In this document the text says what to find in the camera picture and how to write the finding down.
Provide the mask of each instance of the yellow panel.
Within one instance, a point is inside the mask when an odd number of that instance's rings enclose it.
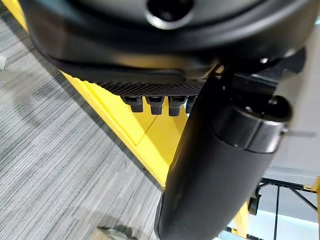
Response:
[[[1,1],[27,30],[18,0]],[[184,108],[181,107],[179,117],[169,117],[166,102],[163,114],[153,116],[150,114],[149,105],[144,101],[144,112],[132,113],[130,107],[124,104],[119,96],[111,94],[96,84],[80,81],[64,72],[63,74],[145,168],[164,186],[169,165],[187,121]],[[236,215],[235,222],[239,234],[246,236],[248,229],[247,204]]]
[[[317,198],[318,198],[318,223],[320,224],[320,176],[316,178],[315,185],[313,186],[313,189],[317,192]]]

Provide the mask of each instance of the textured black surface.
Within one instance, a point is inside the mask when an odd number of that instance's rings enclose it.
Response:
[[[120,96],[197,96],[203,82],[191,83],[105,83],[99,84],[109,92]]]

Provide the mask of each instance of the screw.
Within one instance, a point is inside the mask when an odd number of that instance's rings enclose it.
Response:
[[[262,59],[260,59],[260,63],[262,63],[262,64],[266,64],[267,62],[268,62],[268,58],[262,58]]]
[[[251,112],[251,113],[253,112],[252,108],[249,107],[249,106],[246,106],[245,109],[246,109],[248,112]]]

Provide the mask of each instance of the black plastic housing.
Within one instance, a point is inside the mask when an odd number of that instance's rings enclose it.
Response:
[[[209,79],[188,118],[158,206],[161,240],[212,240],[254,191],[291,118],[284,98],[261,112]]]
[[[119,21],[76,0],[19,1],[35,46],[64,72],[101,85],[147,79],[182,86],[202,79],[213,63],[293,54],[310,35],[319,3],[261,0],[227,18],[168,31]]]

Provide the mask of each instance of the striped carpet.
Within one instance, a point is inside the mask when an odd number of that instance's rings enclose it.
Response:
[[[0,240],[153,233],[160,186],[0,3]]]

